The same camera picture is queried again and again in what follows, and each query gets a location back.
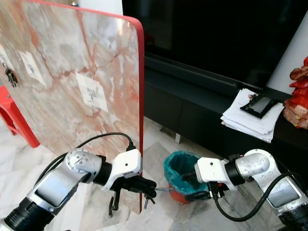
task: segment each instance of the red decoration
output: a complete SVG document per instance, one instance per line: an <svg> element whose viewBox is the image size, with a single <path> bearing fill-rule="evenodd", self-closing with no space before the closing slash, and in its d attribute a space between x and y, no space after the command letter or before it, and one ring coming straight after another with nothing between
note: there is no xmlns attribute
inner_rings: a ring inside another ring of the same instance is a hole
<svg viewBox="0 0 308 231"><path fill-rule="evenodd" d="M308 129L308 57L304 66L290 73L290 78L296 81L290 84L295 90L293 97L284 102L283 115L295 127Z"/></svg>

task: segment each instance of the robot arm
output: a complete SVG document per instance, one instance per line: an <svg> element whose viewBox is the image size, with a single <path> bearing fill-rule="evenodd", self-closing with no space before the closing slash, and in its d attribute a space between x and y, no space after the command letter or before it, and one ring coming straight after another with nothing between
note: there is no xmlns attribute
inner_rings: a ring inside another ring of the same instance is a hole
<svg viewBox="0 0 308 231"><path fill-rule="evenodd" d="M208 183L207 197L215 200L223 196L219 185L226 185L229 190L235 191L237 185L255 180L264 194L272 187L273 181L281 178L270 191L268 203L287 228L308 230L307 196L290 176L281 175L273 156L268 152L253 149L229 163L214 158L200 158L195 165L195 172L200 183Z"/></svg>
<svg viewBox="0 0 308 231"><path fill-rule="evenodd" d="M120 190L156 197L156 183L139 176L141 154L133 149L119 154L112 163L84 149L69 152L61 165L47 173L9 216L0 231L42 231L74 195L79 183L97 183L115 191L112 210L118 209Z"/></svg>

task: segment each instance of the black tv cabinet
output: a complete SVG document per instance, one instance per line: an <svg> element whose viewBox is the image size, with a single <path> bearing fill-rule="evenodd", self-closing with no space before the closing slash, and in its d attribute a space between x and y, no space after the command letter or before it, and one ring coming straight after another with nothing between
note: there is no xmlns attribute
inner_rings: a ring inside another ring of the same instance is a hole
<svg viewBox="0 0 308 231"><path fill-rule="evenodd" d="M221 124L220 117L231 105L231 97L150 68L145 68L144 87L146 117L225 158L254 148L264 149L308 183L308 131L296 129L282 115L269 144ZM280 100L290 97L269 88L265 92Z"/></svg>

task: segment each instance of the paper sticker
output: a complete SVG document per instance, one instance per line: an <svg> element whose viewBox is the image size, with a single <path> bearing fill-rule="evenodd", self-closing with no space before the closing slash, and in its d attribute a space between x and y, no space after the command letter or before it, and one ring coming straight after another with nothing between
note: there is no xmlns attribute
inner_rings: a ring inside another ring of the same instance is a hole
<svg viewBox="0 0 308 231"><path fill-rule="evenodd" d="M5 52L5 49L3 48L3 46L0 45L0 63L1 64L6 64L8 66L9 69L15 71L7 53Z"/></svg>
<svg viewBox="0 0 308 231"><path fill-rule="evenodd" d="M109 113L102 85L96 80L75 73L83 102L92 107L99 107Z"/></svg>
<svg viewBox="0 0 308 231"><path fill-rule="evenodd" d="M42 75L39 72L38 66L35 63L32 54L27 52L27 51L25 53L19 51L19 53L20 53L21 59L24 62L24 65L25 65L25 68L26 68L28 74L32 78L36 79L38 82L40 82L41 84L46 86L46 83L45 83Z"/></svg>

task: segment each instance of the stack of papers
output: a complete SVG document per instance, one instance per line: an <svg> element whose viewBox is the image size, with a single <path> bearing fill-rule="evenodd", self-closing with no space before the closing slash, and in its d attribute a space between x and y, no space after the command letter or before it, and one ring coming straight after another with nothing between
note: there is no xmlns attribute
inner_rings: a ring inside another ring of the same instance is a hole
<svg viewBox="0 0 308 231"><path fill-rule="evenodd" d="M262 119L259 119L240 109L249 103L248 95L253 94L255 93L248 89L240 90L231 107L223 113L222 124L270 143L273 139L276 121L284 106L282 103L276 104Z"/></svg>

